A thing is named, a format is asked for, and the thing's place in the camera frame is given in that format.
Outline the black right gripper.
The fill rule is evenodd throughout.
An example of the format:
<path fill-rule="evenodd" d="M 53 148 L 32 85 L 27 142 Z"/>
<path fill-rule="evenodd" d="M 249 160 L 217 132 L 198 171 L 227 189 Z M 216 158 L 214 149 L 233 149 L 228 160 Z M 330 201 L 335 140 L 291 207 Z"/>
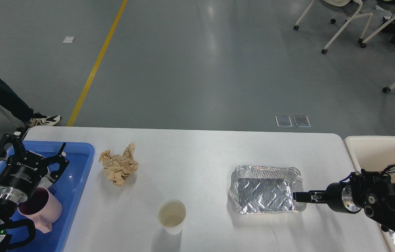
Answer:
<path fill-rule="evenodd" d="M 331 183 L 326 190 L 294 192 L 292 197 L 300 203 L 327 204 L 335 212 L 358 213 L 361 211 L 361 208 L 353 202 L 350 185 L 339 182 Z"/>

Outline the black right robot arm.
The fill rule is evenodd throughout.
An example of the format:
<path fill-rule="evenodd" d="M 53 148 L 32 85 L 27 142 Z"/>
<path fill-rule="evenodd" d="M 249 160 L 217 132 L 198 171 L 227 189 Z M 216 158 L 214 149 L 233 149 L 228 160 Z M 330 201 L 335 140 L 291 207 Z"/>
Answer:
<path fill-rule="evenodd" d="M 356 214 L 361 210 L 381 225 L 382 231 L 395 232 L 395 182 L 391 174 L 395 164 L 382 171 L 351 172 L 345 179 L 333 182 L 325 190 L 294 192 L 296 202 L 327 204 L 335 212 Z"/>

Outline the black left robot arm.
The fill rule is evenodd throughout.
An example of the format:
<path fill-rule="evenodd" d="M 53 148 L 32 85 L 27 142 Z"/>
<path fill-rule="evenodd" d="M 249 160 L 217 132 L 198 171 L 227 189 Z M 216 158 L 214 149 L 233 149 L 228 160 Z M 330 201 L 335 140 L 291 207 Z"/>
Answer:
<path fill-rule="evenodd" d="M 13 221 L 18 206 L 31 200 L 41 180 L 57 182 L 69 164 L 63 150 L 43 157 L 27 150 L 18 133 L 4 134 L 0 139 L 0 160 L 6 167 L 0 174 L 0 252 L 29 244 L 36 236 L 36 227 L 30 219 Z"/>

